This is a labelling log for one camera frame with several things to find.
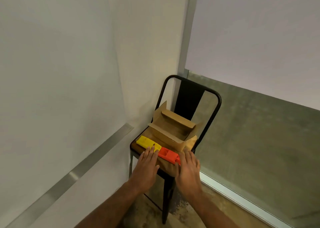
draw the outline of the hand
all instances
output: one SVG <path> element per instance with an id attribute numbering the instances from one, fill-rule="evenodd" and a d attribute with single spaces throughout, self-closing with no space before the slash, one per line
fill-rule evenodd
<path id="1" fill-rule="evenodd" d="M 179 165 L 176 166 L 176 184 L 182 195 L 190 203 L 202 194 L 200 181 L 200 162 L 195 157 L 194 153 L 188 149 L 184 149 L 183 153 L 179 153 L 181 169 L 179 172 Z"/>
<path id="2" fill-rule="evenodd" d="M 158 158 L 158 150 L 154 152 L 155 147 L 148 147 L 146 151 L 142 152 L 138 163 L 133 170 L 131 177 L 128 180 L 131 187 L 137 194 L 143 194 L 148 191 L 156 181 L 156 174 L 159 165 L 155 166 Z"/>

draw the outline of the forearm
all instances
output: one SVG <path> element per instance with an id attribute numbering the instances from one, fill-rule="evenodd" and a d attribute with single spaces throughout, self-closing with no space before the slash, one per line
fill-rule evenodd
<path id="1" fill-rule="evenodd" d="M 238 228 L 204 193 L 190 198 L 189 203 L 207 228 Z"/>
<path id="2" fill-rule="evenodd" d="M 128 182 L 86 216 L 75 228 L 116 227 L 139 193 Z"/>

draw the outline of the orange object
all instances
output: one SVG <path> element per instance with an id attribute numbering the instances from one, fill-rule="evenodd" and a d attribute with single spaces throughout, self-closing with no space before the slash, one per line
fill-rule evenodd
<path id="1" fill-rule="evenodd" d="M 176 162 L 180 165 L 180 157 L 176 152 L 173 152 L 165 147 L 162 147 L 159 150 L 158 156 L 162 159 L 165 159 L 166 161 L 169 161 L 172 164 L 175 164 Z"/>

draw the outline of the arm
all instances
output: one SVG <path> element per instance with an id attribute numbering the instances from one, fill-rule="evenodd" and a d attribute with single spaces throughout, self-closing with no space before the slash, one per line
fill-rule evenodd
<path id="1" fill-rule="evenodd" d="M 145 193 L 156 181 L 158 150 L 154 146 L 143 152 L 131 177 L 110 198 L 86 216 L 75 228 L 116 227 L 138 195 Z"/>
<path id="2" fill-rule="evenodd" d="M 203 193 L 200 181 L 200 162 L 195 155 L 184 149 L 179 153 L 181 169 L 176 163 L 176 184 L 182 195 L 200 216 L 207 228 L 238 228 L 208 197 Z"/>

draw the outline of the chair backrest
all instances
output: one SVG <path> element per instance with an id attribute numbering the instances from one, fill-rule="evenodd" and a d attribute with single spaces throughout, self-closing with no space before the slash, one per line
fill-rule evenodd
<path id="1" fill-rule="evenodd" d="M 188 80 L 188 79 L 181 77 L 181 76 L 178 76 L 178 75 L 171 75 L 171 76 L 168 76 L 163 83 L 161 93 L 160 93 L 157 105 L 155 107 L 156 109 L 160 106 L 161 99 L 162 99 L 163 93 L 165 91 L 167 82 L 171 78 L 176 78 L 176 79 L 181 80 L 174 112 L 177 113 L 178 115 L 188 119 L 188 120 L 192 119 L 192 116 L 195 113 L 196 108 L 198 107 L 198 104 L 199 104 L 199 102 L 202 98 L 202 95 L 205 91 L 208 91 L 208 92 L 214 94 L 218 98 L 218 104 L 216 105 L 207 124 L 205 125 L 198 140 L 196 141 L 195 145 L 192 148 L 192 151 L 195 152 L 197 146 L 202 141 L 204 135 L 206 134 L 207 130 L 209 129 L 212 121 L 214 120 L 215 116 L 217 115 L 217 113 L 221 107 L 221 103 L 222 103 L 221 96 L 215 90 L 208 88 L 204 85 L 198 84 L 196 82 L 193 82 L 191 80 Z"/>

